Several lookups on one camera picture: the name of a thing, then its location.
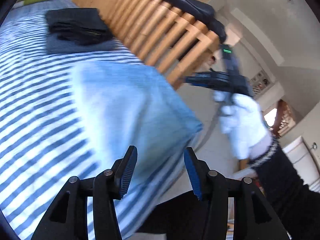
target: wrist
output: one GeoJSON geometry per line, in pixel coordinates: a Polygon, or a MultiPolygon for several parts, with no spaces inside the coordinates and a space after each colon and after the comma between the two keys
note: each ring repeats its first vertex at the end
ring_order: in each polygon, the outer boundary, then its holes
{"type": "Polygon", "coordinates": [[[267,130],[266,135],[254,146],[250,148],[249,158],[251,160],[259,158],[261,155],[265,154],[272,144],[272,135],[269,130],[267,130]]]}

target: ribbed blue pad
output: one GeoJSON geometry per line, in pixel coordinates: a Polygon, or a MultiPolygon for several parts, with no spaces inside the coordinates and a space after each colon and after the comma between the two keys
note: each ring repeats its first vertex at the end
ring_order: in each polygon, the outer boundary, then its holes
{"type": "Polygon", "coordinates": [[[184,150],[184,164],[187,168],[189,179],[194,194],[198,197],[199,200],[202,200],[202,192],[200,186],[200,179],[198,177],[194,163],[191,160],[188,150],[184,150]]]}
{"type": "Polygon", "coordinates": [[[137,163],[137,159],[138,159],[138,152],[137,152],[137,148],[135,147],[131,153],[131,156],[129,158],[127,166],[124,169],[124,173],[120,179],[120,192],[119,193],[121,195],[121,198],[123,198],[123,196],[125,194],[127,194],[127,192],[128,192],[130,181],[131,181],[131,178],[132,178],[132,175],[134,172],[134,168],[137,163]]]}

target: blue gripper pad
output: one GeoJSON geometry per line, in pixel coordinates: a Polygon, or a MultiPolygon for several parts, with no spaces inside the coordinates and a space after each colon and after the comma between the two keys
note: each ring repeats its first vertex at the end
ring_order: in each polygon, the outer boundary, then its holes
{"type": "Polygon", "coordinates": [[[184,164],[187,168],[194,194],[199,200],[203,200],[203,172],[191,147],[187,147],[184,151],[184,164]]]}
{"type": "Polygon", "coordinates": [[[128,192],[137,159],[137,148],[133,145],[129,146],[115,174],[115,182],[118,184],[121,198],[128,192]]]}

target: person's leg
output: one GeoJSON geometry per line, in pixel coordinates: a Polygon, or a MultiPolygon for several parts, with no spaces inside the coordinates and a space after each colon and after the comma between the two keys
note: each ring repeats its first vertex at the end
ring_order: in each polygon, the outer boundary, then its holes
{"type": "Polygon", "coordinates": [[[199,201],[193,191],[188,191],[157,205],[137,232],[167,234],[167,240],[199,240],[207,206],[207,202],[199,201]]]}

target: gray folded fabric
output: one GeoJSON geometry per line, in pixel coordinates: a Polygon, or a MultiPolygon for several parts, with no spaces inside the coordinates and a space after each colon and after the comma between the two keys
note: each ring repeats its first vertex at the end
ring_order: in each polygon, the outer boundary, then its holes
{"type": "Polygon", "coordinates": [[[111,39],[98,44],[78,45],[74,41],[59,40],[58,33],[48,33],[46,38],[46,49],[48,54],[69,54],[91,51],[113,50],[117,47],[117,41],[111,39]]]}

